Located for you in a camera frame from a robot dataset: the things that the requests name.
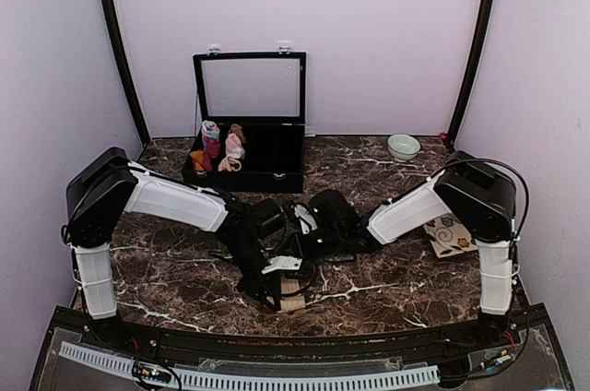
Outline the black right frame post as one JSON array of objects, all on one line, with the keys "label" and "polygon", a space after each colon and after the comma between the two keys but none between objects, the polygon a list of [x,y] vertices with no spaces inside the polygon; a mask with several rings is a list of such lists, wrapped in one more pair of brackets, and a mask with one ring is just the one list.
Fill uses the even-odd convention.
[{"label": "black right frame post", "polygon": [[487,36],[490,15],[493,6],[493,0],[480,0],[478,6],[478,15],[466,61],[466,69],[458,92],[456,104],[454,107],[451,122],[445,133],[443,140],[445,146],[451,150],[454,148],[458,138],[462,123],[466,115],[466,109],[469,104],[470,96],[474,88],[480,58],[483,52],[484,43]]}]

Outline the small circuit board left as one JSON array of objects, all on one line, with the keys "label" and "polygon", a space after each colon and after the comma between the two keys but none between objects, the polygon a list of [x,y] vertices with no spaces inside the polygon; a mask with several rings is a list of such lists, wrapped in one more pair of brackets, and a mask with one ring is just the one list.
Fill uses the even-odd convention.
[{"label": "small circuit board left", "polygon": [[131,374],[142,385],[168,385],[172,381],[172,375],[158,365],[144,362],[136,362],[132,366]]}]

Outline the pink white rolled sock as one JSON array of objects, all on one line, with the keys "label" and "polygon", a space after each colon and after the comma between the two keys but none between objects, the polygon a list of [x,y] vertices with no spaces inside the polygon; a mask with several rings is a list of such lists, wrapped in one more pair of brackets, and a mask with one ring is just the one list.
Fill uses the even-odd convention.
[{"label": "pink white rolled sock", "polygon": [[235,134],[230,133],[225,141],[226,156],[235,160],[241,160],[245,157],[245,150],[241,139]]}]

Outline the pale green bowl at back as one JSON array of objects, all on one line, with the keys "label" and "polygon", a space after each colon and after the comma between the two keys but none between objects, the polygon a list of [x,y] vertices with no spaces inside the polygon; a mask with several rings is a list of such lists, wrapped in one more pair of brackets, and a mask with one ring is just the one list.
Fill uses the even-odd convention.
[{"label": "pale green bowl at back", "polygon": [[413,160],[421,151],[421,145],[418,140],[405,134],[394,134],[388,137],[387,147],[394,160],[409,161]]}]

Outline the magenta rolled sock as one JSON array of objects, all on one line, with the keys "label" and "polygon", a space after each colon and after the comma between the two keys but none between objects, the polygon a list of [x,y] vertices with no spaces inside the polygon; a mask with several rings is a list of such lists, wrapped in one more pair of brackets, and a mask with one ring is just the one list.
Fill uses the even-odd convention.
[{"label": "magenta rolled sock", "polygon": [[203,168],[207,172],[213,170],[213,161],[218,158],[220,152],[220,143],[218,139],[213,137],[205,136],[203,138]]}]

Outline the black frame post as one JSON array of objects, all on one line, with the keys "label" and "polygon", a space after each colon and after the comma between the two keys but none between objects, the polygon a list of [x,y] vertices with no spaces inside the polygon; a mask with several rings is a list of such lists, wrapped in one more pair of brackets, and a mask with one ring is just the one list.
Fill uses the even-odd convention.
[{"label": "black frame post", "polygon": [[145,116],[140,107],[135,82],[128,62],[123,34],[119,24],[115,0],[100,0],[108,31],[112,54],[124,90],[125,100],[130,110],[140,143],[143,147],[151,141]]},{"label": "black frame post", "polygon": [[490,15],[493,6],[493,0],[480,0],[478,6],[478,15],[466,61],[466,69],[458,92],[456,104],[454,107],[451,122],[445,133],[443,140],[445,146],[451,150],[454,148],[458,138],[462,123],[466,115],[466,109],[469,104],[470,96],[474,88],[480,58],[483,52],[484,43],[487,36]]}]

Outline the small circuit board right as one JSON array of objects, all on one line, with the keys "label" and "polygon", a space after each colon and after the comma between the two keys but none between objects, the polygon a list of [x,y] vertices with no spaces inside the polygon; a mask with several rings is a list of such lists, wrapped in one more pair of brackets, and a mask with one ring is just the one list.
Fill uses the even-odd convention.
[{"label": "small circuit board right", "polygon": [[490,367],[496,367],[499,365],[503,365],[506,362],[513,361],[516,357],[517,353],[514,350],[501,350],[498,353],[495,353],[491,358],[485,359],[481,366],[484,369]]}]

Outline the small circuit board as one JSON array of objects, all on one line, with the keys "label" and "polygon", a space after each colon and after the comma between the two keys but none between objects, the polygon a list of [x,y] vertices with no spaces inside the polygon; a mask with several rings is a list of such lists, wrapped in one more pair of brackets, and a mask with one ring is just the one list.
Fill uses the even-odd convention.
[{"label": "small circuit board", "polygon": [[132,366],[131,374],[142,385],[168,385],[172,381],[172,375],[158,365],[144,362],[136,362]]},{"label": "small circuit board", "polygon": [[484,369],[490,367],[496,367],[499,365],[503,365],[506,362],[513,361],[516,357],[517,353],[514,350],[501,350],[498,353],[495,353],[491,358],[485,359],[481,366]]}]

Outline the square floral plate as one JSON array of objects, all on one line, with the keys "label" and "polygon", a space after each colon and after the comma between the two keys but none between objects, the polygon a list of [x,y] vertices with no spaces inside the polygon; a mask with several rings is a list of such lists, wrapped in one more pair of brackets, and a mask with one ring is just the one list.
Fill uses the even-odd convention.
[{"label": "square floral plate", "polygon": [[477,251],[471,234],[453,214],[430,220],[422,226],[439,259]]}]

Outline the black left frame post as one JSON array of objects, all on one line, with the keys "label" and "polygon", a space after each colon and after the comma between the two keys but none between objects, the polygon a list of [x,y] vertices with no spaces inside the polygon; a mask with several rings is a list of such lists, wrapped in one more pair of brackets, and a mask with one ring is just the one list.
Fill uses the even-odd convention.
[{"label": "black left frame post", "polygon": [[124,90],[125,100],[130,110],[140,143],[143,147],[151,141],[145,116],[140,107],[135,82],[128,62],[123,34],[119,24],[115,0],[100,0],[108,31],[112,54]]}]

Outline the multicolour rolled sock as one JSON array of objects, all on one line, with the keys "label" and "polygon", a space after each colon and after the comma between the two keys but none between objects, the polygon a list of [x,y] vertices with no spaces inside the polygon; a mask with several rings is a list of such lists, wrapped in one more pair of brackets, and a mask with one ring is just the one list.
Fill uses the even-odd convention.
[{"label": "multicolour rolled sock", "polygon": [[215,122],[205,120],[201,124],[201,134],[202,138],[206,138],[207,140],[219,141],[220,130]]}]

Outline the beige rolled sock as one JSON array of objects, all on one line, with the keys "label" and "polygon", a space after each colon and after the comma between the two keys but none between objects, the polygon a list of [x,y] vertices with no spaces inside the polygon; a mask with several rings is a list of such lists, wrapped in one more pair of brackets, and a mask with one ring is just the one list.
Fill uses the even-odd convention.
[{"label": "beige rolled sock", "polygon": [[242,163],[239,159],[232,156],[226,156],[218,164],[219,172],[239,172],[242,169]]}]

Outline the black box with glass lid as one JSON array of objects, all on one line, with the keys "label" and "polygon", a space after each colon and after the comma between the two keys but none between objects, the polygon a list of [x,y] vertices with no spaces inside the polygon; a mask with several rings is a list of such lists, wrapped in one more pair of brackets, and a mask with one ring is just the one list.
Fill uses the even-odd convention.
[{"label": "black box with glass lid", "polygon": [[[196,101],[203,121],[220,130],[211,172],[182,168],[190,184],[232,192],[299,194],[304,179],[305,52],[198,53],[193,57]],[[239,172],[219,172],[232,124],[247,141]]]}]

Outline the orange rolled sock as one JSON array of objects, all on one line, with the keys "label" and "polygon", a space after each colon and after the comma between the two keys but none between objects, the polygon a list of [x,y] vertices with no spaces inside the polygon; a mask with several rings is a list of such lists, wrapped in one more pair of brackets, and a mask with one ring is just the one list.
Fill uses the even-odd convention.
[{"label": "orange rolled sock", "polygon": [[193,164],[193,170],[195,172],[205,172],[206,168],[204,166],[204,151],[203,150],[196,150],[191,151],[189,153],[189,157]]}]

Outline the striped beige maroon sock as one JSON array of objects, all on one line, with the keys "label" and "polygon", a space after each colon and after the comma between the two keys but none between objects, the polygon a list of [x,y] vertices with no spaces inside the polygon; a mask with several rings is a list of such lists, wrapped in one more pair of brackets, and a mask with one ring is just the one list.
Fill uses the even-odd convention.
[{"label": "striped beige maroon sock", "polygon": [[306,307],[304,295],[298,293],[300,283],[295,278],[288,278],[285,274],[280,275],[280,314],[292,313],[303,310]]}]

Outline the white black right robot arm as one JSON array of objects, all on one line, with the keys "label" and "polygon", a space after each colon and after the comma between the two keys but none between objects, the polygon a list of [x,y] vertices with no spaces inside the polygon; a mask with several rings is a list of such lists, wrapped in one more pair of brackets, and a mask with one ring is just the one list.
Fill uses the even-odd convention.
[{"label": "white black right robot arm", "polygon": [[516,208],[517,191],[527,188],[508,164],[456,151],[423,182],[365,216],[336,190],[293,203],[287,214],[310,258],[373,253],[419,227],[433,231],[452,252],[477,248],[485,316],[471,326],[470,339],[488,349],[506,332],[502,315],[511,308],[516,246],[526,219]]}]

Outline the brown rolled sock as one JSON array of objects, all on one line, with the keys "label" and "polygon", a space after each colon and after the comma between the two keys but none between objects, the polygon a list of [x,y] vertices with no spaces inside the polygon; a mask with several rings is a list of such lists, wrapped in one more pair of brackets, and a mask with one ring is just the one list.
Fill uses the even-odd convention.
[{"label": "brown rolled sock", "polygon": [[239,124],[232,124],[230,127],[230,133],[238,137],[243,144],[247,141],[242,127]]}]

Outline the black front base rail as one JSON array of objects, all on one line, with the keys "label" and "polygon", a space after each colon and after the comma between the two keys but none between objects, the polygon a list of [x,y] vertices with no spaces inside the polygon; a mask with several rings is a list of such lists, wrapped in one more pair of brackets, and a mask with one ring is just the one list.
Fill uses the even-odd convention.
[{"label": "black front base rail", "polygon": [[123,322],[117,336],[126,354],[168,364],[206,357],[235,361],[352,361],[399,357],[404,361],[454,361],[481,349],[512,347],[511,332],[484,330],[477,321],[421,330],[350,337],[263,338],[145,326]]}]

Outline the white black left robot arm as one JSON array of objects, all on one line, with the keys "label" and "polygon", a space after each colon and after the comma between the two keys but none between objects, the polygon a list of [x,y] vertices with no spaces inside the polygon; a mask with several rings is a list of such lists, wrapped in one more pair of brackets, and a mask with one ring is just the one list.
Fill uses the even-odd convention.
[{"label": "white black left robot arm", "polygon": [[124,213],[141,213],[196,227],[217,236],[241,272],[239,290],[276,312],[281,293],[265,273],[268,261],[261,241],[281,229],[284,220],[272,199],[247,204],[233,195],[173,180],[129,160],[112,147],[98,156],[67,186],[64,244],[74,254],[77,282],[93,333],[110,350],[130,342],[118,312],[112,280],[110,244]]}]

